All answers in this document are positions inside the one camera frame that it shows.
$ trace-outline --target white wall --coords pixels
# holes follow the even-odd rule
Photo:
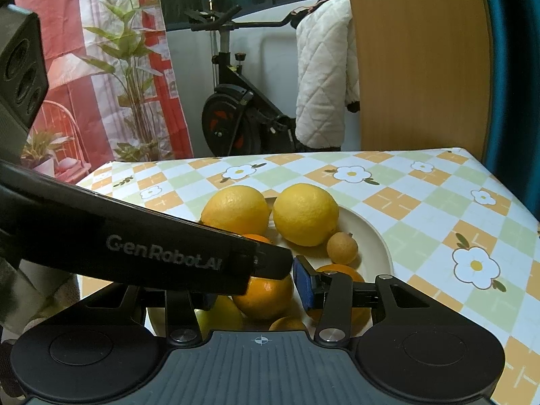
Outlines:
[[[309,0],[273,7],[237,21],[278,21],[291,10],[314,2]],[[167,39],[193,154],[195,157],[211,156],[200,123],[204,102],[213,91],[210,34],[182,30],[168,32]],[[244,75],[284,114],[294,117],[298,95],[296,31],[291,26],[239,29],[231,33],[233,59],[236,52],[247,53]],[[358,114],[346,112],[344,151],[360,149],[359,121]]]

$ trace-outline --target yellow flower center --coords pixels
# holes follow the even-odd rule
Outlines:
[[[473,260],[471,262],[471,268],[474,270],[474,271],[481,271],[483,266],[482,266],[482,263],[481,262],[478,262],[477,260]]]

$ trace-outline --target silver bolt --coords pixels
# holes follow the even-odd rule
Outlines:
[[[176,342],[190,342],[197,338],[197,334],[191,329],[175,329],[171,332],[171,339]]]
[[[328,329],[323,329],[319,332],[319,336],[322,340],[326,342],[338,342],[345,338],[345,332],[341,329],[334,329],[330,327]]]

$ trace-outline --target exercise bike flywheel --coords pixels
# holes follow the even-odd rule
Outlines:
[[[250,111],[252,107],[244,111],[235,132],[240,113],[237,106],[238,103],[228,96],[214,94],[203,108],[202,131],[216,157],[259,154],[261,151],[260,129]]]

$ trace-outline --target wooden panel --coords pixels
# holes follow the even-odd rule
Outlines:
[[[370,150],[464,147],[482,157],[490,108],[484,0],[351,0]]]

